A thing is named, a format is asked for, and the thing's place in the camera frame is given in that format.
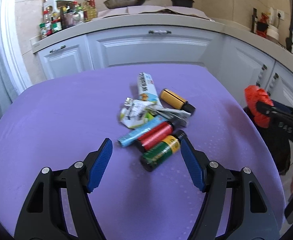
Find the white cabinet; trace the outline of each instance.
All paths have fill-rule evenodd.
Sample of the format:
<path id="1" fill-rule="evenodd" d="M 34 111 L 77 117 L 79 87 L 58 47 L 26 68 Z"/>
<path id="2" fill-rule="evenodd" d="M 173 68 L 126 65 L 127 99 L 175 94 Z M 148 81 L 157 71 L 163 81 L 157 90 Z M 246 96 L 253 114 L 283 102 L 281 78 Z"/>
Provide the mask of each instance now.
<path id="1" fill-rule="evenodd" d="M 95 68 L 141 63 L 201 64 L 221 34 L 176 26 L 133 26 L 88 34 Z"/>
<path id="2" fill-rule="evenodd" d="M 293 107 L 293 73 L 276 62 L 266 91 L 271 99 Z"/>
<path id="3" fill-rule="evenodd" d="M 54 44 L 37 53 L 47 79 L 92 70 L 86 35 Z"/>
<path id="4" fill-rule="evenodd" d="M 261 88 L 266 88 L 275 60 L 253 46 L 225 36 L 221 63 L 215 77 L 229 91 L 235 100 L 246 106 L 244 89 L 256 85 L 258 76 Z"/>

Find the blue tube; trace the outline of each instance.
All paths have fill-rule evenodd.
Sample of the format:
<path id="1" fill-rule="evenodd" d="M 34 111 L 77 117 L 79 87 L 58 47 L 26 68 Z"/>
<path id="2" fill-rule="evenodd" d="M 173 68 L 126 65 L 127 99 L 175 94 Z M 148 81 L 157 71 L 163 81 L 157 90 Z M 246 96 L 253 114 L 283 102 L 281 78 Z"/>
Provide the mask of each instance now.
<path id="1" fill-rule="evenodd" d="M 140 127 L 136 128 L 135 130 L 129 132 L 127 135 L 118 139 L 119 143 L 122 147 L 127 147 L 131 145 L 138 137 L 145 134 L 146 132 L 152 130 L 154 127 L 158 126 L 162 122 L 167 121 L 165 117 L 161 115 L 157 115 L 151 121 L 141 125 Z"/>

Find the tile floor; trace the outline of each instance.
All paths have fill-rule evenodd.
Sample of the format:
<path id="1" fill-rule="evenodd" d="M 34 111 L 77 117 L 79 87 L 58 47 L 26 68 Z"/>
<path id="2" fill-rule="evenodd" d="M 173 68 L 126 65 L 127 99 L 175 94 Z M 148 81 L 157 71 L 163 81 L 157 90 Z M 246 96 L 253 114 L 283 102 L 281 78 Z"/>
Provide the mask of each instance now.
<path id="1" fill-rule="evenodd" d="M 288 170 L 287 174 L 285 176 L 280 176 L 282 181 L 283 190 L 285 192 L 285 200 L 288 201 L 291 192 L 290 192 L 290 185 L 293 177 L 293 143 L 290 142 L 290 148 L 291 148 L 291 165 L 290 169 Z M 287 221 L 284 222 L 282 225 L 282 228 L 280 230 L 280 235 L 282 236 L 288 229 L 290 228 L 290 225 L 287 223 Z"/>

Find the cabinet door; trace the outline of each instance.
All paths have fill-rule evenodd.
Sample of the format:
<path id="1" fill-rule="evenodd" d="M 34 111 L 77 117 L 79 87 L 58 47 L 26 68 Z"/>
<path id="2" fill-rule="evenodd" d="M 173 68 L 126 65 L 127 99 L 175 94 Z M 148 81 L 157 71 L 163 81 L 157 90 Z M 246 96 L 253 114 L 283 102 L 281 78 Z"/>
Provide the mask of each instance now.
<path id="1" fill-rule="evenodd" d="M 93 69 L 85 35 L 43 49 L 38 57 L 47 79 Z"/>
<path id="2" fill-rule="evenodd" d="M 226 37 L 217 79 L 242 106 L 246 106 L 244 89 L 249 85 L 266 88 L 275 60 L 253 46 Z"/>
<path id="3" fill-rule="evenodd" d="M 275 65 L 267 92 L 271 99 L 293 107 L 293 73 L 279 62 Z"/>
<path id="4" fill-rule="evenodd" d="M 88 35 L 95 68 L 141 63 L 201 64 L 219 33 L 176 26 L 133 26 Z"/>

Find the table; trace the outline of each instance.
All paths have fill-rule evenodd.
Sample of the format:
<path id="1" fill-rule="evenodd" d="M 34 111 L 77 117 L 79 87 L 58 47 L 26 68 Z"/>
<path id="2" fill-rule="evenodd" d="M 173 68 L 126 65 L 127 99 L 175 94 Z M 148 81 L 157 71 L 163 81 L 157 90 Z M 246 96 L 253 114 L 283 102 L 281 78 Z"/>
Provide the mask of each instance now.
<path id="1" fill-rule="evenodd" d="M 204 194 L 192 184 L 180 151 L 148 173 L 134 146 L 121 148 L 116 143 L 129 132 L 118 115 L 127 97 L 137 98 L 139 72 L 152 75 L 158 92 L 168 88 L 196 107 L 184 129 L 195 149 L 228 169 L 250 167 L 280 227 L 285 207 L 280 177 L 239 104 L 203 67 L 153 64 L 49 80 L 16 99 L 0 120 L 0 222 L 8 232 L 14 234 L 20 209 L 42 167 L 68 168 L 110 138 L 112 157 L 100 186 L 89 195 L 106 238 L 188 238 Z M 230 196 L 228 191 L 219 235 L 226 228 Z"/>

